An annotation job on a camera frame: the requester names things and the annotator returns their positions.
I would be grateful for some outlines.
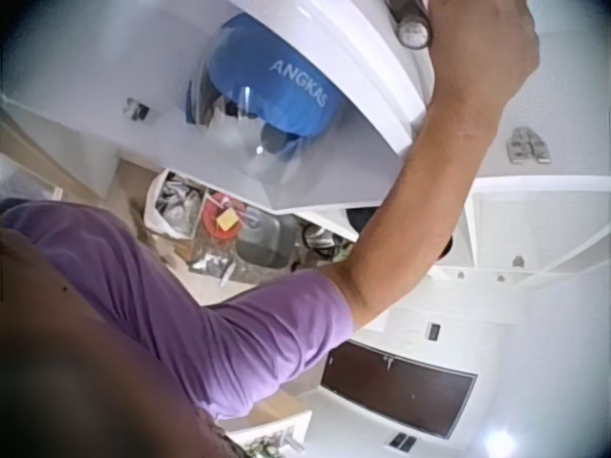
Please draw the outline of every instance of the brown door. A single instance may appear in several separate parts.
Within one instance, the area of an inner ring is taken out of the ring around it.
[[[323,386],[403,425],[448,438],[475,377],[344,343],[329,354]]]

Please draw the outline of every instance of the forearm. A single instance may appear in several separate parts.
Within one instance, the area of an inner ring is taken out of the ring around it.
[[[324,270],[350,302],[357,327],[408,294],[443,251],[496,125],[448,101],[432,103],[399,178],[350,257]]]

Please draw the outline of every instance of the person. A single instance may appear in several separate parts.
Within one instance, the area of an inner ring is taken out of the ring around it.
[[[343,262],[210,309],[104,211],[4,212],[3,456],[242,456],[216,420],[246,414],[418,284],[538,65],[525,0],[431,0],[430,19],[424,127]]]

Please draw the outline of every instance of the purple sleeve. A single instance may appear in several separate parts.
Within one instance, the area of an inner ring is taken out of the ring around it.
[[[191,401],[217,419],[243,416],[353,331],[344,297],[317,272],[199,307],[106,212],[30,203],[9,210],[3,223],[26,236],[109,324],[160,359]]]

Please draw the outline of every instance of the kitchen sink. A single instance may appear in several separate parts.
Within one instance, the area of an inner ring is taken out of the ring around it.
[[[236,241],[236,253],[260,267],[287,267],[295,249],[299,225],[291,215],[269,215],[248,207]]]

